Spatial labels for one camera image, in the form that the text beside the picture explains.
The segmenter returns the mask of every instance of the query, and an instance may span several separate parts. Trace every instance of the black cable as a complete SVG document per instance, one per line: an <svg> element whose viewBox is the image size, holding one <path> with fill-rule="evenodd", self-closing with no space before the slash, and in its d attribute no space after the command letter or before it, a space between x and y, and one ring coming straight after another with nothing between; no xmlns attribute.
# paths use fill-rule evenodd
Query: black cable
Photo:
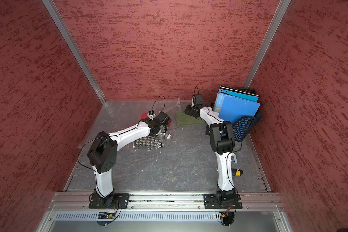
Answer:
<svg viewBox="0 0 348 232"><path fill-rule="evenodd" d="M153 105L152 105L152 109L151 109L151 110L153 110L153 106L155 105L155 103L156 103L156 101L157 101L157 99L158 99L159 97L163 97L163 98L164 98L164 107L162 108L162 110L161 110L161 111L163 111L163 110L164 110L166 100L165 100L165 97L164 97L164 96L162 96L162 95L160 95L160 96L158 96L158 97L156 98L155 102L154 102L154 103L153 103Z"/></svg>
<svg viewBox="0 0 348 232"><path fill-rule="evenodd" d="M85 168L87 168L87 169L90 169L90 170L93 170L93 171L94 171L94 169L91 169L91 168L89 168L89 167L83 165L83 164L80 162L79 157L80 157L80 155L81 155L82 149L85 147L85 145L87 145L87 144L90 143L91 141L94 141L94 140L97 140L97 139L100 139L100 138L113 137L113 136L116 136L116 135L94 138L94 139L89 140L88 142L86 142L86 143L84 144L84 146L82 146L81 149L80 149L80 152L79 152L79 155L78 155L78 163L79 163L81 166L83 166L83 167L85 167Z"/></svg>
<svg viewBox="0 0 348 232"><path fill-rule="evenodd" d="M220 204L219 204L219 201L218 201L218 199L217 199L217 197L216 197L216 194L210 194L210 195L208 195L207 197L205 197L205 203L206 203L206 199L208 198L208 197L214 197L214 199L215 199L215 201L217 202L217 205L219 206L219 208L223 208L222 206L220 206Z"/></svg>
<svg viewBox="0 0 348 232"><path fill-rule="evenodd" d="M197 94L199 94L199 88L195 86L195 89L193 90L193 95L195 95L196 88L197 88Z"/></svg>
<svg viewBox="0 0 348 232"><path fill-rule="evenodd" d="M213 117L213 118L215 118L215 119L217 119L217 118L216 118L216 117L214 117L213 115L210 115L210 114L209 114L209 112L210 112L210 111L208 111L206 114L207 114L207 115L209 115L209 116L212 116L212 117ZM233 128L233 126L232 126L232 129L233 129L233 131L236 133L237 137L238 137L238 138L239 138L239 140L240 140L239 142L241 143L241 147L240 147L240 149L238 149L237 151L234 151L234 152L238 152L238 151L240 151L240 150L241 150L241 148L242 148L242 142L241 142L241 138L240 138L239 134L238 134L238 133L235 131L235 129Z"/></svg>
<svg viewBox="0 0 348 232"><path fill-rule="evenodd" d="M111 222L113 222L114 220L116 220L116 218L118 218L119 216L120 216L120 214L121 214L121 211L122 211L122 206L120 207L120 212L119 212L119 215L117 215L116 216L116 213L117 213L117 211L119 210L119 201L118 200L116 200L117 201L117 210L116 210L116 212L115 212L115 218L111 221Z"/></svg>
<svg viewBox="0 0 348 232"><path fill-rule="evenodd" d="M227 178L228 178L228 181L229 181L229 183L232 185L232 187L234 187L235 188L235 186L232 184L232 182L230 181L230 179L229 179L229 174L228 174L228 155L227 155L227 158L226 158L226 169L227 169Z"/></svg>
<svg viewBox="0 0 348 232"><path fill-rule="evenodd" d="M81 155L82 149L85 147L85 145L87 145L87 144L90 143L91 141L94 141L94 140L97 140L97 139L100 139L100 138L108 138L108 137L109 137L109 136L94 138L94 139L92 139L92 140L86 142L86 143L84 144L84 146L82 146L81 149L80 149L80 152L79 152L79 155L78 155L78 163L79 163L81 166L83 166L83 167L85 167L85 168L87 168L87 169L93 170L93 169L91 169L91 168L89 168L89 167L83 165L83 164L79 161L79 156Z"/></svg>

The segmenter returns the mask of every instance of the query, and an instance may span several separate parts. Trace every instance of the green towel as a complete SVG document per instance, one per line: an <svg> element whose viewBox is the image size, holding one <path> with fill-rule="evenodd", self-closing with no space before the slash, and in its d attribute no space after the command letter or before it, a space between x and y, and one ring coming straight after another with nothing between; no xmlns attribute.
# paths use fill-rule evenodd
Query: green towel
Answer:
<svg viewBox="0 0 348 232"><path fill-rule="evenodd" d="M205 120L199 120L201 118L195 118L184 113L184 111L177 111L176 120L178 127L186 127L191 125L204 124Z"/></svg>

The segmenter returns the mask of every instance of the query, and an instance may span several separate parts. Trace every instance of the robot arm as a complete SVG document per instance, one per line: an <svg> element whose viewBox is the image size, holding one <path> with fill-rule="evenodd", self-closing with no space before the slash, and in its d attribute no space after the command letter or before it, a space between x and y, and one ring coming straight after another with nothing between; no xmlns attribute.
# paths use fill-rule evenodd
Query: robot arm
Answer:
<svg viewBox="0 0 348 232"><path fill-rule="evenodd" d="M237 200L231 168L231 158L232 156L235 157L232 123L222 120L214 114L210 107L206 107L201 94L193 95L192 105L187 105L185 113L194 117L201 117L209 125L210 145L218 162L217 199L222 206L232 204Z"/></svg>
<svg viewBox="0 0 348 232"><path fill-rule="evenodd" d="M96 180L92 199L97 198L105 208L111 207L114 204L111 172L116 163L117 151L139 138L155 137L166 131L170 121L171 118L167 114L160 112L155 118L142 119L138 124L121 131L109 134L100 132L88 151Z"/></svg>

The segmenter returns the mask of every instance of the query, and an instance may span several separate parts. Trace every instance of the plastic sheet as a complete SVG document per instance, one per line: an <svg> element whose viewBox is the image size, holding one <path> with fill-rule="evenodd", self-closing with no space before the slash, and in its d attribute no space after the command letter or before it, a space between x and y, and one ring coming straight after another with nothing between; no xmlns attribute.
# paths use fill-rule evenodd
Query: plastic sheet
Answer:
<svg viewBox="0 0 348 232"><path fill-rule="evenodd" d="M147 149L156 150L167 147L172 138L171 134L160 133L156 138L143 137L134 141L134 150Z"/></svg>
<svg viewBox="0 0 348 232"><path fill-rule="evenodd" d="M153 106L155 100L145 100L145 101L107 101L98 116L95 118L92 126L89 128L88 132L84 136L81 143L77 148L81 147L88 141L94 139L97 134L101 131L108 133L119 131L128 128L134 124L137 124L141 119L141 115L153 109L156 113L160 112L164 106L164 100L159 98L155 105ZM174 136L176 121L176 112L180 111L182 108L180 99L166 99L165 112L169 117L171 117L170 126L167 129L167 134ZM88 150L92 142L84 147L84 150ZM131 150L133 151L132 143L123 147L121 150Z"/></svg>

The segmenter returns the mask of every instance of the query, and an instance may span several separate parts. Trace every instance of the cable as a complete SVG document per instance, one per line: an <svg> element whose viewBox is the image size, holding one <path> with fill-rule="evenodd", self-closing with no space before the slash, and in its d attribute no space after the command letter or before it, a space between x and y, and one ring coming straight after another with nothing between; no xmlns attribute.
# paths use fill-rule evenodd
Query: cable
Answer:
<svg viewBox="0 0 348 232"><path fill-rule="evenodd" d="M198 119L198 118L196 118L196 117L195 117L195 116L193 116L193 115L191 115L191 116L192 116L192 117L194 117L195 119L199 120L199 121L203 120L203 118Z"/></svg>
<svg viewBox="0 0 348 232"><path fill-rule="evenodd" d="M163 98L164 98L164 107L162 108L162 110L161 110L161 111L163 111L163 110L164 110L166 100L165 100L165 97L164 97L164 96L162 96L162 95L160 95L160 96L158 96L158 97L156 98L155 102L154 102L154 103L153 103L153 105L152 105L152 109L151 109L151 110L153 110L153 106L155 105L155 103L156 103L156 101L157 101L157 99L158 99L159 97L163 97Z"/></svg>
<svg viewBox="0 0 348 232"><path fill-rule="evenodd" d="M230 181L230 179L229 179L229 174L228 174L228 155L227 155L227 158L226 158L226 170L227 170L227 177L228 177L228 181L229 181L229 183L232 185L232 187L234 187L235 188L235 186L232 184L232 181Z"/></svg>
<svg viewBox="0 0 348 232"><path fill-rule="evenodd" d="M209 194L207 197L205 197L205 203L206 203L206 199L208 198L208 197L214 197L214 199L215 199L215 201L217 202L217 205L219 206L219 208L223 208L222 206L220 206L220 204L219 204L219 201L218 201L218 199L217 199L217 197L216 197L216 194Z"/></svg>
<svg viewBox="0 0 348 232"><path fill-rule="evenodd" d="M193 90L193 95L195 95L196 88L197 88L197 94L199 94L199 88L195 86L195 89Z"/></svg>
<svg viewBox="0 0 348 232"><path fill-rule="evenodd" d="M86 143L84 144L84 146L82 146L81 149L80 149L80 152L79 152L79 155L78 155L78 163L79 163L81 166L83 166L83 167L85 167L85 168L87 168L87 169L90 169L90 170L93 170L93 171L94 171L94 169L89 168L89 167L83 165L83 164L80 162L79 157L80 157L80 155L81 155L82 149L85 147L85 145L87 145L87 144L90 143L91 141L94 141L94 140L97 140L97 139L100 139L100 138L109 138L109 137L114 137L114 136L116 136L116 135L94 138L94 139L89 140L88 142L86 142Z"/></svg>
<svg viewBox="0 0 348 232"><path fill-rule="evenodd" d="M117 213L117 211L119 210L119 201L118 200L116 200L117 201L117 210L116 210L116 212L115 212L115 218L111 221L111 222L113 222L114 220L116 220L116 218L118 218L119 216L120 216L120 214L121 214L121 211L122 211L122 206L120 207L120 212L119 212L119 215L117 215L116 216L116 213Z"/></svg>
<svg viewBox="0 0 348 232"><path fill-rule="evenodd" d="M209 115L209 116L212 116L213 118L215 118L216 120L218 120L216 117L214 117L213 115L210 115L209 114L209 112L210 111L208 111L206 114L207 115ZM236 135L237 135L237 137L239 138L239 140L240 140L240 143L241 143L241 147L240 147L240 149L238 149L237 151L234 151L234 152L238 152L238 151L240 151L241 149L242 149L242 142L241 142L241 138L240 138L240 136L239 136L239 134L235 131L235 129L233 128L233 126L232 126L232 129L233 129L233 131L236 133Z"/></svg>
<svg viewBox="0 0 348 232"><path fill-rule="evenodd" d="M234 152L238 152L238 151L241 151L241 149L242 149L242 142L241 142L241 138L240 138L239 134L238 134L238 133L235 131L235 129L233 128L233 126L232 126L232 129L233 129L233 131L236 133L237 137L238 137L238 138L239 138L239 140L240 140L240 144L241 144L240 149L238 149L237 151L234 151Z"/></svg>
<svg viewBox="0 0 348 232"><path fill-rule="evenodd" d="M79 161L79 157L80 157L80 155L81 155L82 149L85 147L85 145L87 145L87 144L90 143L91 141L94 141L94 140L97 140L97 139L100 139L100 138L108 138L108 137L109 137L109 136L94 138L94 139L92 139L92 140L86 142L86 143L84 144L84 146L82 146L81 149L80 149L80 152L79 152L79 155L78 155L78 163L79 163L81 166L83 166L83 167L85 167L85 168L87 168L87 169L93 170L93 169L91 169L91 168L89 168L89 167L83 165L83 164Z"/></svg>

